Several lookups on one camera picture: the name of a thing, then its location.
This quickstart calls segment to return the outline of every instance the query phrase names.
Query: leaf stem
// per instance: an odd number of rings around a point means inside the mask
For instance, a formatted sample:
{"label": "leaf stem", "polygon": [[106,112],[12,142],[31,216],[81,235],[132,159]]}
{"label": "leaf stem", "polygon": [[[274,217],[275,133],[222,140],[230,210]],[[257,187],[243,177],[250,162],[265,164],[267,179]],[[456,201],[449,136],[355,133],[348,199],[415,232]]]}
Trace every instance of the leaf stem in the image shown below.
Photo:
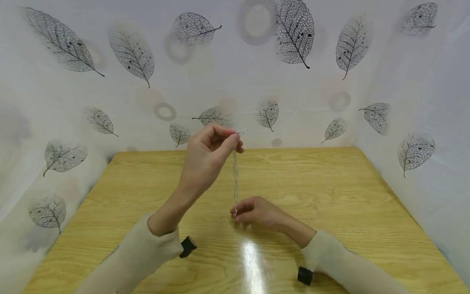
{"label": "leaf stem", "polygon": [[99,71],[97,71],[96,69],[93,68],[93,70],[97,73],[99,73],[102,77],[104,77],[104,74],[100,73]]}

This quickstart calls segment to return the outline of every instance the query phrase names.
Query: transparent string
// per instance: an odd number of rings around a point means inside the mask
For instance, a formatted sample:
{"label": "transparent string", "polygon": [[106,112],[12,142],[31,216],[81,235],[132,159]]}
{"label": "transparent string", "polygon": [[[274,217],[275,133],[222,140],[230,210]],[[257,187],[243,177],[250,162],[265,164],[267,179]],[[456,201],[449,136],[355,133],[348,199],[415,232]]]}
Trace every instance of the transparent string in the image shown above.
{"label": "transparent string", "polygon": [[233,152],[234,155],[234,179],[235,179],[235,188],[234,188],[234,201],[235,201],[235,212],[232,214],[232,218],[235,218],[237,215],[237,208],[236,205],[238,204],[238,166],[236,162],[236,150]]}

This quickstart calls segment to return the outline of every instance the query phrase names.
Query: sleeve cuff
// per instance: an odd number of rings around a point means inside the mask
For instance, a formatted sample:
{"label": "sleeve cuff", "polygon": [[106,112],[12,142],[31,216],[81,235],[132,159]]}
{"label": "sleeve cuff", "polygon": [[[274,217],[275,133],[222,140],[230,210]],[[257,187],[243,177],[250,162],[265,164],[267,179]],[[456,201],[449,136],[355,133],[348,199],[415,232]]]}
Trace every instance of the sleeve cuff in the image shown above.
{"label": "sleeve cuff", "polygon": [[139,267],[148,274],[183,252],[178,228],[172,233],[155,236],[147,225],[151,215],[145,215],[137,222],[116,252],[125,265]]}
{"label": "sleeve cuff", "polygon": [[324,260],[333,260],[342,254],[343,245],[327,232],[318,230],[307,246],[301,249],[306,268],[314,271]]}

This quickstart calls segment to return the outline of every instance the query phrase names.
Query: finger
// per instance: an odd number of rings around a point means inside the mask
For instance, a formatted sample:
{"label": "finger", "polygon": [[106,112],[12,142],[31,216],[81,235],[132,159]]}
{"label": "finger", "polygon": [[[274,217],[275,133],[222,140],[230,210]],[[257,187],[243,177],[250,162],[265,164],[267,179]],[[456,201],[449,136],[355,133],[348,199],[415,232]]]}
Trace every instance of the finger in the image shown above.
{"label": "finger", "polygon": [[[255,208],[255,200],[256,200],[256,197],[243,199],[237,203],[236,209],[238,211],[251,211]],[[235,213],[235,207],[232,207],[232,209],[230,210],[230,213],[231,214]]]}
{"label": "finger", "polygon": [[227,157],[232,153],[233,150],[236,149],[239,141],[240,135],[237,133],[232,134],[222,142],[222,145],[216,151],[214,151],[214,155],[216,157],[222,158],[223,162],[225,163]]}
{"label": "finger", "polygon": [[214,129],[214,133],[216,135],[224,139],[236,133],[235,130],[227,128],[227,127],[223,127],[221,125],[210,124],[209,126],[212,126],[212,128]]}
{"label": "finger", "polygon": [[243,146],[243,141],[240,140],[238,142],[238,145],[236,146],[236,151],[240,154],[242,154],[243,152],[245,152],[245,149],[242,147]]}
{"label": "finger", "polygon": [[227,127],[223,127],[223,126],[220,126],[220,125],[216,125],[216,124],[209,124],[207,125],[205,128],[203,128],[202,130],[200,130],[197,134],[196,134],[196,137],[197,138],[209,138],[209,139],[212,139],[214,136],[218,136],[218,137],[222,137],[222,138],[227,138],[229,137],[231,134],[234,134],[235,131],[232,130],[232,129],[229,129]]}
{"label": "finger", "polygon": [[237,217],[235,218],[235,222],[239,222],[239,223],[253,222],[255,220],[256,220],[256,211],[254,210],[237,215]]}

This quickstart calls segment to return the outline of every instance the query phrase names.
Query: white backdrop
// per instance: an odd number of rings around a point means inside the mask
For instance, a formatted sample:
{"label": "white backdrop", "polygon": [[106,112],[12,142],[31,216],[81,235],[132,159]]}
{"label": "white backdrop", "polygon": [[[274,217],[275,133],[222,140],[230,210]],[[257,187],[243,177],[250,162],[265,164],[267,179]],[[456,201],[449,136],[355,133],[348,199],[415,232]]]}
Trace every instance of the white backdrop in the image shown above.
{"label": "white backdrop", "polygon": [[[470,109],[465,86],[470,3],[305,0],[308,12],[301,18],[297,15],[305,9],[300,0],[277,3],[276,8],[271,0],[4,1],[0,12],[2,289],[21,291],[114,153],[175,149],[170,125],[193,134],[203,126],[193,118],[216,106],[234,128],[250,130],[243,135],[247,148],[359,146],[470,284],[470,234],[465,225],[470,206],[465,128],[469,122],[465,112]],[[284,16],[282,7],[298,13],[289,12],[285,19],[300,20],[305,36],[311,29],[306,19],[311,15],[314,21],[312,44],[300,39],[300,30],[287,32],[301,40],[291,41],[302,51],[293,53],[295,60],[302,59],[300,63],[282,61],[291,46],[276,23],[277,14]],[[69,40],[75,49],[85,46],[93,69],[105,77],[90,68],[77,72],[76,62],[58,63],[57,53],[51,52],[57,44],[42,44],[44,38],[28,25],[25,11],[36,24],[47,19],[49,37],[61,46]],[[173,24],[185,13],[199,14],[209,24],[198,16],[175,30]],[[117,59],[108,31],[118,21],[139,33],[132,48],[143,51],[146,61],[152,57],[153,73],[146,70],[146,76],[139,77],[131,72],[128,60],[122,64]],[[79,39],[65,36],[62,23]],[[194,24],[201,24],[204,33],[199,35],[205,39],[178,40],[191,29],[199,30]],[[364,37],[365,43],[342,54],[347,45],[339,42],[338,47],[338,39],[347,40],[352,32],[357,32],[354,40],[361,42]],[[304,48],[310,45],[308,52]],[[339,56],[355,64],[346,77]],[[279,108],[278,114],[270,114],[270,128],[259,119],[260,105],[266,101],[275,101],[269,104],[277,105],[274,111]],[[373,103],[390,106],[378,118],[387,125],[380,130],[386,131],[378,133],[371,127],[379,128],[377,121],[369,125],[365,120],[364,113],[370,119],[375,112],[358,111]],[[103,111],[101,120],[94,116],[90,122],[84,111],[90,107]],[[344,124],[338,127],[333,120]],[[421,156],[423,164],[416,169],[409,169],[414,162],[405,163],[409,170],[404,172],[397,150],[409,134],[432,138],[432,147],[429,140],[425,145],[433,152],[429,159]],[[52,140],[59,143],[47,149]],[[57,172],[64,167],[45,159],[46,149],[51,158],[61,146],[66,150],[78,145],[86,158],[76,167],[67,159],[66,171]],[[176,147],[185,148],[184,143]],[[52,208],[51,222],[39,221],[43,215],[38,215],[38,207],[44,203]]]}

